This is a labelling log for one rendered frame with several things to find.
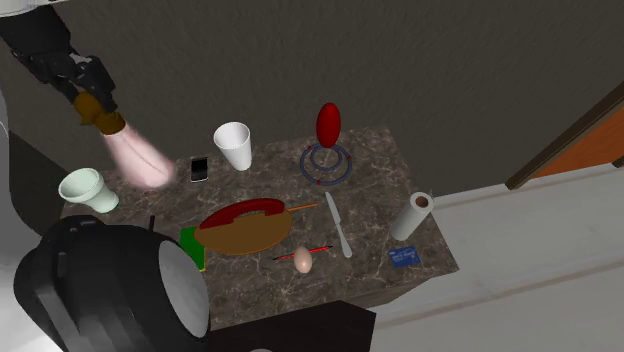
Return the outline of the pink bottle with brown cap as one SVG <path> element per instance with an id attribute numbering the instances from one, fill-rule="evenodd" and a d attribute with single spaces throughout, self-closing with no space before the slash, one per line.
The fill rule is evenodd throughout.
<path id="1" fill-rule="evenodd" d="M 106 112 L 90 93 L 80 92 L 72 103 L 81 123 L 95 126 L 120 174 L 128 183 L 157 189 L 175 178 L 175 165 L 129 125 L 122 115 Z"/>

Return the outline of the white paper towel roll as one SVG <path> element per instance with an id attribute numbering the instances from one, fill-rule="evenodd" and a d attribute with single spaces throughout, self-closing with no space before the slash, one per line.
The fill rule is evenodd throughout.
<path id="1" fill-rule="evenodd" d="M 407 240 L 431 213 L 434 208 L 433 198 L 425 192 L 415 192 L 406 201 L 390 230 L 391 236 L 398 241 Z"/>

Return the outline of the white cup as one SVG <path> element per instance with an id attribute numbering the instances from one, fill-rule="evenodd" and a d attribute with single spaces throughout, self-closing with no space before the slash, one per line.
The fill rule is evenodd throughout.
<path id="1" fill-rule="evenodd" d="M 241 122 L 228 122 L 213 134 L 215 145 L 237 171 L 245 171 L 252 164 L 251 135 L 249 128 Z"/>

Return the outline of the black phone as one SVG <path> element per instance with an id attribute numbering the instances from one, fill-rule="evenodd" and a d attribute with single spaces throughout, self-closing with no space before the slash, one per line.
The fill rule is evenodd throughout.
<path id="1" fill-rule="evenodd" d="M 206 157 L 192 159 L 190 169 L 191 182 L 202 182 L 208 179 L 208 161 Z"/>

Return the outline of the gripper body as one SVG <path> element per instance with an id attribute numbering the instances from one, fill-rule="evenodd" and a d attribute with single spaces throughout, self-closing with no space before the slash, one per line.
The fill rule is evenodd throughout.
<path id="1" fill-rule="evenodd" d="M 24 65 L 69 70 L 76 66 L 70 31 L 51 5 L 0 18 L 0 37 Z"/>

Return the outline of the silver knife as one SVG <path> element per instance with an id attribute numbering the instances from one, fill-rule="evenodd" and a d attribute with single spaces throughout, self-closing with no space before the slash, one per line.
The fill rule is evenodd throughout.
<path id="1" fill-rule="evenodd" d="M 329 206 L 332 219 L 334 221 L 334 224 L 335 224 L 335 227 L 336 227 L 339 239 L 340 239 L 340 244 L 341 244 L 343 255 L 345 258 L 351 258 L 353 255 L 353 252 L 343 232 L 343 229 L 341 226 L 341 217 L 340 217 L 338 208 L 335 204 L 333 197 L 331 196 L 329 192 L 325 193 L 325 197 L 326 197 L 327 204 Z"/>

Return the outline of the pale green cup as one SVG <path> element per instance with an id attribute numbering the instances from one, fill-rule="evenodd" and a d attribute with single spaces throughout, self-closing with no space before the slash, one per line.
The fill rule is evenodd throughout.
<path id="1" fill-rule="evenodd" d="M 103 176 L 93 168 L 69 173 L 58 185 L 59 195 L 67 202 L 89 206 L 98 213 L 107 213 L 119 204 L 119 196 L 111 191 Z"/>

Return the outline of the marble top table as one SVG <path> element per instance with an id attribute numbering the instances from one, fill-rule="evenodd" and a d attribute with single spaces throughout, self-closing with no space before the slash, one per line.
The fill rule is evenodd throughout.
<path id="1" fill-rule="evenodd" d="M 119 206 L 104 215 L 110 224 L 153 224 L 164 235 L 200 224 L 216 210 L 251 198 L 277 198 L 293 211 L 288 236 L 277 246 L 247 256 L 206 255 L 204 278 L 209 290 L 213 329 L 342 300 L 363 308 L 389 303 L 427 280 L 453 273 L 457 263 L 435 220 L 428 218 L 409 238 L 421 262 L 394 268 L 388 251 L 398 247 L 390 228 L 414 192 L 409 169 L 386 128 L 343 132 L 339 142 L 352 156 L 353 168 L 345 181 L 321 186 L 307 180 L 299 161 L 311 138 L 281 141 L 253 148 L 253 163 L 244 172 L 234 170 L 221 153 L 208 155 L 209 175 L 190 181 L 190 162 L 180 159 L 178 177 L 168 188 L 143 191 L 130 186 L 113 170 L 104 172 L 106 184 L 119 194 Z M 306 164 L 314 178 L 332 181 L 346 170 L 321 171 Z M 333 197 L 341 226 L 352 249 L 345 258 L 327 204 Z M 333 245 L 311 253 L 311 270 L 300 273 L 293 258 L 272 258 Z"/>

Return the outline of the brown oval cutting board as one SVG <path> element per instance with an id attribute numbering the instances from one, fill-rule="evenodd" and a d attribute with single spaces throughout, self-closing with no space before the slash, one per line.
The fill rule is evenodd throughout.
<path id="1" fill-rule="evenodd" d="M 290 232 L 292 215 L 289 211 L 265 215 L 255 213 L 236 217 L 232 223 L 197 228 L 194 237 L 207 250 L 226 255 L 248 255 L 270 249 Z"/>

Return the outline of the orange door with dark frame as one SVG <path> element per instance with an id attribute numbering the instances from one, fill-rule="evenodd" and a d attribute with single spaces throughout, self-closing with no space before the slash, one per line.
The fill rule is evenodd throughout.
<path id="1" fill-rule="evenodd" d="M 624 167 L 624 81 L 506 182 L 515 190 L 529 180 L 611 164 Z"/>

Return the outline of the green book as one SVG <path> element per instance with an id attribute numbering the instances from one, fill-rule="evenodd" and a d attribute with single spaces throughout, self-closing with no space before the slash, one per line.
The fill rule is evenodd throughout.
<path id="1" fill-rule="evenodd" d="M 205 271 L 205 247 L 195 238 L 195 227 L 180 230 L 179 244 L 200 272 Z"/>

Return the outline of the blue card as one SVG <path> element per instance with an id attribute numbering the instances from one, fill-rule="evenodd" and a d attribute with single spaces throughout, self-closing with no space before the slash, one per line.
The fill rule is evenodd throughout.
<path id="1" fill-rule="evenodd" d="M 421 262 L 413 246 L 389 250 L 388 255 L 394 268 L 410 266 Z"/>

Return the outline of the red pencil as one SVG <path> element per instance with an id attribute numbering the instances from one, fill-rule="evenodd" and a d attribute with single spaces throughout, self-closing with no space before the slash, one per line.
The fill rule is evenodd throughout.
<path id="1" fill-rule="evenodd" d="M 310 253 L 316 253 L 316 252 L 329 250 L 329 249 L 331 249 L 333 247 L 334 247 L 333 245 L 326 245 L 326 246 L 322 246 L 322 247 L 308 249 L 308 251 Z M 272 258 L 272 260 L 286 260 L 286 259 L 294 258 L 294 256 L 295 256 L 295 253 L 293 252 L 293 253 L 290 253 L 288 255 L 282 255 L 282 256 L 278 256 L 278 257 Z"/>

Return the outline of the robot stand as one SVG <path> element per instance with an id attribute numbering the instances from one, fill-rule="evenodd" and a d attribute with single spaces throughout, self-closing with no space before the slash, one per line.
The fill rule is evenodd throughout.
<path id="1" fill-rule="evenodd" d="M 375 320 L 334 301 L 212 331 L 206 352 L 369 352 Z"/>

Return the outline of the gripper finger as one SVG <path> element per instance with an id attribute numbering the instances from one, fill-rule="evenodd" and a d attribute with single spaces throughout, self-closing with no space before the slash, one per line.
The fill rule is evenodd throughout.
<path id="1" fill-rule="evenodd" d="M 116 85 L 102 61 L 96 56 L 84 57 L 77 54 L 71 54 L 70 58 L 76 68 L 75 83 L 89 92 L 105 112 L 116 111 L 118 106 L 112 96 Z"/>
<path id="2" fill-rule="evenodd" d="M 32 59 L 34 75 L 43 84 L 48 84 L 73 104 L 79 90 L 76 85 L 82 75 L 80 67 L 70 57 Z"/>

